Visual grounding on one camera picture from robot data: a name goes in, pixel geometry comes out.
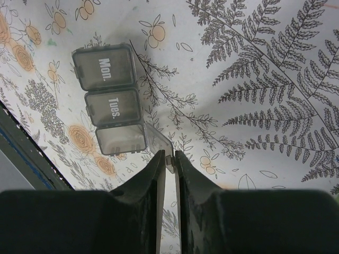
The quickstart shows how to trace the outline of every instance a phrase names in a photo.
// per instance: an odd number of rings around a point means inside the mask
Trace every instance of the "white patterned surface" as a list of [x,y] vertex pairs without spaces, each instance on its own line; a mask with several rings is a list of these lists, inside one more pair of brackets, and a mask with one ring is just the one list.
[[[100,154],[71,52],[130,40],[145,120],[209,179],[338,194],[338,10],[334,0],[1,0],[1,101],[72,186],[115,188],[150,154]],[[162,251],[178,253],[170,174],[164,209]]]

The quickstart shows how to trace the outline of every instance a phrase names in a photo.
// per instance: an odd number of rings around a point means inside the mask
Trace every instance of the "pill box lid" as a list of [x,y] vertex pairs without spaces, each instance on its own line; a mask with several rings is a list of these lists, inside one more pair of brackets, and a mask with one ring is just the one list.
[[174,174],[174,148],[172,142],[151,124],[146,123],[146,128],[150,151],[155,155],[159,150],[165,150],[166,168]]
[[99,127],[95,134],[103,155],[135,153],[147,148],[146,128],[143,122],[116,127]]
[[74,71],[85,91],[133,86],[135,63],[129,44],[80,48],[72,52]]
[[86,110],[94,126],[141,121],[139,93],[135,88],[111,89],[85,94]]

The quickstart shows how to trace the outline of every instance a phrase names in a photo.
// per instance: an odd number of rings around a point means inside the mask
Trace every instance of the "pill box compartment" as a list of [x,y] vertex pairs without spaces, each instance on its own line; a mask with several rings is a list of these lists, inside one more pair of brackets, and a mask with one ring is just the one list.
[[135,153],[147,148],[146,128],[142,122],[113,128],[97,128],[95,134],[103,155]]
[[135,63],[129,44],[80,48],[73,51],[72,58],[75,74],[85,91],[133,86],[136,83]]
[[89,92],[85,102],[94,126],[116,126],[142,118],[139,93],[135,88]]

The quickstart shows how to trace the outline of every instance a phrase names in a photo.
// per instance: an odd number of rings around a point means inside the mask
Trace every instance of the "fern frond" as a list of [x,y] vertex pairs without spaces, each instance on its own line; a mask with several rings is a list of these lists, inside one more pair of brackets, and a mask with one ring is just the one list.
[[245,0],[233,0],[230,8],[227,8],[225,12],[224,19],[229,26],[232,25],[241,25],[242,21],[240,19],[236,19],[238,17],[244,17],[243,9],[246,9],[245,4],[243,4]]
[[4,90],[3,90],[2,87],[0,87],[0,96],[1,96],[2,102],[6,106],[6,108],[12,113],[12,115],[14,117],[16,117],[15,114],[14,114],[14,111],[12,109],[12,106],[10,105],[9,101],[7,100],[7,98],[5,96],[5,93],[4,93]]
[[298,103],[302,107],[302,109],[305,111],[307,116],[315,116],[316,115],[313,107],[306,100],[300,99],[300,98],[297,98],[297,97],[291,97],[291,100]]
[[35,141],[35,143],[39,143],[40,140],[40,130],[36,134],[32,135],[32,139]]
[[290,103],[289,105],[295,112],[296,116],[293,116],[291,111],[285,106],[279,105],[280,110],[275,107],[273,110],[274,114],[272,113],[271,109],[268,109],[266,114],[264,111],[260,111],[260,113],[256,111],[254,113],[231,118],[226,123],[224,123],[223,126],[240,124],[256,127],[258,125],[261,129],[265,126],[267,130],[269,130],[271,126],[274,126],[276,131],[279,131],[280,127],[282,126],[282,133],[286,133],[293,123],[290,136],[294,136],[300,131],[298,139],[301,139],[310,131],[310,128],[313,124],[312,117],[314,115],[306,117],[301,111],[301,108],[299,108],[296,104]]
[[305,1],[303,8],[298,11],[297,19],[292,18],[291,23],[286,26],[285,34],[280,32],[278,41],[275,38],[271,39],[274,51],[282,59],[281,61],[274,60],[276,63],[279,62],[279,67],[301,70],[297,62],[305,63],[306,59],[303,54],[297,52],[297,50],[306,51],[315,48],[315,45],[303,41],[309,40],[319,33],[318,31],[314,31],[314,28],[322,25],[322,23],[316,19],[324,12],[324,10],[318,10],[323,5],[324,2],[322,0],[314,0],[310,4],[308,1]]
[[323,104],[326,104],[328,106],[332,106],[332,102],[329,100],[329,98],[319,92],[313,93],[313,98],[317,99],[318,101],[322,102]]
[[320,150],[324,151],[325,150],[325,143],[324,143],[322,136],[320,136],[320,134],[318,133],[317,130],[314,131],[314,135],[316,136],[316,140],[318,142],[318,146],[319,146]]
[[325,72],[323,72],[314,61],[310,61],[310,66],[314,76],[317,79],[323,80],[325,78]]
[[206,67],[209,68],[212,63],[217,61],[226,61],[227,56],[230,57],[233,51],[238,52],[238,43],[242,41],[242,37],[233,30],[226,30],[229,36],[221,35],[214,42],[213,50],[208,56]]
[[301,180],[302,182],[306,182],[312,179],[317,179],[318,177],[336,177],[339,178],[339,167],[328,167],[326,165],[322,166],[322,169],[319,167],[316,167],[315,169],[311,169],[311,171],[306,174],[303,179]]
[[249,15],[247,19],[243,21],[242,30],[248,41],[259,45],[265,45],[267,44],[266,41],[264,39],[256,38],[257,34],[275,34],[275,30],[272,29],[272,27],[280,24],[280,21],[268,15],[273,15],[280,10],[280,7],[274,6],[279,2],[280,0],[263,0],[262,3],[258,5],[257,9],[253,11],[252,15]]
[[330,190],[330,193],[332,195],[339,194],[339,184],[337,184],[336,186],[333,186],[333,188]]
[[246,58],[237,59],[230,67],[218,75],[218,77],[213,82],[213,86],[225,79],[228,80],[230,77],[237,78],[238,76],[241,76],[241,78],[243,78],[244,75],[246,75],[250,78],[250,69],[252,69],[252,71],[258,76],[260,74],[259,66],[262,67],[266,73],[269,71],[269,64],[263,58],[262,53],[259,52],[259,54],[255,56],[250,53],[240,53],[239,55],[246,56],[247,58],[250,58],[250,60],[247,60]]
[[28,121],[26,120],[26,117],[24,116],[24,114],[22,113],[20,107],[17,105],[17,108],[19,109],[19,114],[20,114],[20,119],[19,122],[21,124],[21,126],[25,129],[25,131],[30,134],[30,130],[29,130],[29,125],[28,125]]
[[331,149],[336,149],[336,145],[334,144],[333,140],[327,135],[325,128],[322,127],[320,130],[325,142],[327,143],[327,145],[331,148]]
[[328,82],[322,82],[321,85],[319,85],[318,89],[321,89],[323,91],[329,92],[331,94],[336,94],[339,96],[339,87],[333,84],[330,84]]
[[301,91],[304,94],[306,94],[308,97],[312,95],[311,89],[306,85],[304,78],[300,72],[298,73],[298,76],[297,76],[297,82],[299,84]]
[[[312,140],[311,133],[308,135],[308,140]],[[283,136],[282,142],[280,142],[278,135],[274,136],[274,142],[270,140],[270,135],[267,134],[265,138],[265,142],[262,141],[261,135],[258,136],[258,142],[250,139],[246,142],[245,147],[248,149],[260,149],[261,147],[266,150],[267,146],[270,146],[271,150],[274,151],[274,149],[279,147],[279,151],[281,153],[284,153],[286,148],[286,155],[289,157],[291,154],[294,154],[295,160],[299,160],[302,158],[302,163],[306,163],[309,159],[311,159],[310,167],[313,167],[315,164],[318,166],[321,165],[328,165],[333,164],[335,153],[333,150],[326,150],[326,151],[319,151],[315,150],[315,144],[311,145],[311,148],[306,148],[305,144],[305,138],[300,139],[300,143],[298,144],[297,137],[294,136],[291,140],[291,142],[288,141],[288,138],[286,135]]]
[[201,37],[201,43],[204,45],[211,45],[220,38],[222,34],[225,34],[225,24],[218,19],[211,21],[209,26],[205,28],[205,33]]
[[334,123],[333,123],[332,113],[331,113],[331,111],[329,110],[329,108],[325,108],[325,109],[324,109],[324,112],[325,112],[325,118],[324,118],[324,121],[325,121],[326,127],[327,127],[330,131],[333,131],[333,130],[335,129],[335,126],[334,126]]
[[264,103],[266,97],[269,98],[269,102],[271,105],[278,101],[281,103],[284,97],[285,88],[284,86],[288,86],[287,95],[289,98],[292,97],[293,94],[293,84],[289,83],[285,78],[278,75],[275,71],[271,72],[273,78],[270,78],[266,74],[264,74],[264,79],[262,80],[260,77],[256,78],[257,83],[250,80],[249,84],[244,82],[244,86],[238,85],[237,87],[233,87],[233,89],[229,89],[227,93],[224,93],[219,99],[219,103],[226,101],[235,101],[238,99],[240,102],[245,99],[245,101],[249,102],[249,98],[251,97],[252,103],[257,102],[257,96],[259,93],[259,102],[261,104]]

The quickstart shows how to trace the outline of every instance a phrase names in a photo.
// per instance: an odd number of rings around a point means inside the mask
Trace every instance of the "black plastic piece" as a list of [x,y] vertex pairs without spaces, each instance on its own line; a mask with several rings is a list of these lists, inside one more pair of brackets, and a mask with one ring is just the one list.
[[176,151],[182,254],[339,253],[339,206],[317,190],[223,190]]
[[0,253],[159,253],[165,152],[112,192],[0,194]]
[[2,102],[0,149],[35,189],[73,189]]

